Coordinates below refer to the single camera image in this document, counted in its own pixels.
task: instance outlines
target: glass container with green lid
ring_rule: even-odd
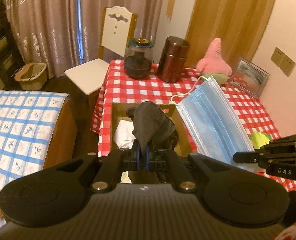
[[[153,42],[144,38],[132,38],[125,51],[125,73],[134,79],[148,75],[152,65]]]

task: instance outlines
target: picture frame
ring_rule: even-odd
[[[254,63],[240,57],[235,73],[229,79],[234,87],[244,91],[250,97],[259,99],[267,84],[269,73],[259,68]]]

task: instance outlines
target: surgical mask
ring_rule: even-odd
[[[177,109],[199,153],[251,172],[259,170],[257,165],[239,165],[233,161],[236,152],[254,149],[234,109],[212,76],[177,104]]]

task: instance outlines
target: wall socket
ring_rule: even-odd
[[[285,55],[280,64],[280,68],[283,71],[283,73],[285,73],[287,76],[290,76],[295,65],[296,64],[294,63],[294,61],[291,58],[289,58],[287,55]]]
[[[271,60],[272,62],[274,62],[277,66],[280,66],[282,60],[283,60],[283,57],[284,57],[284,52],[282,52],[281,49],[279,48],[275,48],[275,51],[273,52],[272,54],[272,57],[271,57]]]

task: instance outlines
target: pink plush toy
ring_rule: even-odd
[[[220,38],[210,43],[206,55],[197,64],[197,72],[206,78],[213,76],[219,85],[227,82],[232,69],[221,57]]]

